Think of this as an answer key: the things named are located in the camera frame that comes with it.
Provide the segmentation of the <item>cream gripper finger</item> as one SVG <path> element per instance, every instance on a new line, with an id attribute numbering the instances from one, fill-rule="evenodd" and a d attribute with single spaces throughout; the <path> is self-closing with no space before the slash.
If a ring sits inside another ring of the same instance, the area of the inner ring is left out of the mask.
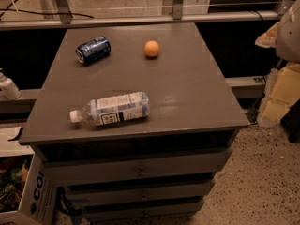
<path id="1" fill-rule="evenodd" d="M 277 45 L 278 26 L 279 22 L 272 25 L 265 33 L 255 40 L 255 44 L 262 48 L 275 48 Z"/>

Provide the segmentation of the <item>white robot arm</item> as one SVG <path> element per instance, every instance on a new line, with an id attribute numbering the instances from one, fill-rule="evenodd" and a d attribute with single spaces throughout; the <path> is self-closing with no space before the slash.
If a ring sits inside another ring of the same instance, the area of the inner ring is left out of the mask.
<path id="1" fill-rule="evenodd" d="M 274 48 L 277 57 L 300 63 L 300 0 L 296 0 L 279 22 L 260 35 L 255 44 Z"/>

